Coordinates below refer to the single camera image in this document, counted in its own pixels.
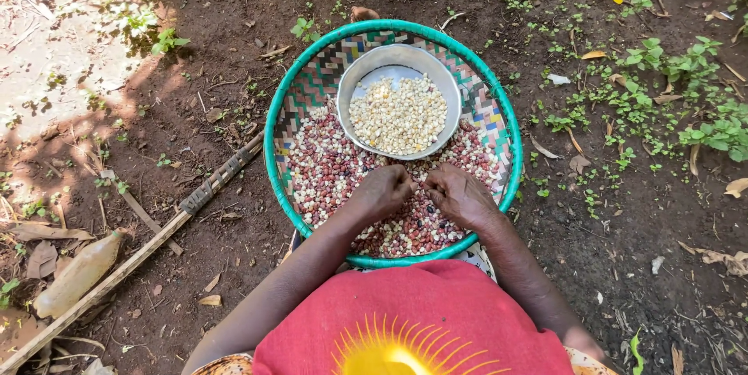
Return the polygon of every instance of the silver bowl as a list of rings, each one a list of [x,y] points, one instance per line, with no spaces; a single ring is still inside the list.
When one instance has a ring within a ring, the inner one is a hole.
[[[389,154],[362,142],[356,135],[349,112],[351,99],[366,95],[366,91],[358,83],[368,87],[382,77],[388,77],[393,79],[394,88],[397,89],[400,78],[423,78],[423,74],[428,74],[446,101],[444,129],[437,136],[437,141],[425,150],[405,156]],[[423,49],[400,43],[373,48],[355,60],[342,74],[335,100],[337,116],[346,137],[364,150],[397,160],[423,159],[441,149],[457,130],[461,104],[457,82],[446,66]]]

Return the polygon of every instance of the woman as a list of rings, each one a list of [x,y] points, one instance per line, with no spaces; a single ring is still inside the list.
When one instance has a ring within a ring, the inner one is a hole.
[[[401,165],[370,172],[206,334],[182,375],[615,374],[488,190],[452,165],[433,170],[425,189],[478,234],[498,286],[460,260],[335,274],[355,236],[416,188]]]

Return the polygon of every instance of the wooden pole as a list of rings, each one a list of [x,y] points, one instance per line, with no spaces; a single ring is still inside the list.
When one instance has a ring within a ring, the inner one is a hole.
[[[261,131],[255,136],[252,141],[247,144],[248,150],[252,153],[252,158],[257,155],[257,152],[262,148],[262,140],[264,131]],[[243,160],[239,161],[242,166],[246,165]],[[219,182],[215,181],[212,183],[212,187],[218,188]],[[179,214],[174,216],[167,224],[158,232],[148,243],[143,245],[135,254],[133,254],[127,261],[122,263],[112,274],[109,274],[104,281],[97,284],[87,295],[83,296],[78,303],[72,306],[67,312],[63,313],[57,320],[52,322],[44,331],[37,334],[31,341],[27,342],[18,352],[12,355],[6,360],[2,366],[0,366],[0,373],[14,373],[18,368],[34,353],[38,352],[45,344],[51,341],[57,334],[60,334],[70,324],[78,319],[80,315],[86,312],[91,305],[97,303],[101,298],[111,292],[117,284],[125,279],[130,273],[143,264],[143,262],[154,253],[156,249],[161,246],[169,236],[174,234],[180,227],[184,225],[192,216],[182,210]]]

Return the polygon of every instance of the woven basket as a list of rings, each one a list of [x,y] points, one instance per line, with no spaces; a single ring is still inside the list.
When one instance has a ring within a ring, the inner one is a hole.
[[[314,42],[297,58],[280,82],[265,124],[265,162],[275,196],[304,237],[312,234],[293,199],[288,148],[309,111],[327,104],[337,93],[346,67],[369,49],[405,43],[425,49],[454,75],[462,92],[462,117],[487,132],[483,144],[500,159],[498,193],[494,199],[505,212],[515,197],[522,170],[522,143],[517,119],[491,69],[470,49],[432,28],[401,20],[369,20],[342,26]],[[400,258],[348,255],[352,265],[365,268],[406,266],[452,257],[478,240],[474,233],[439,251]]]

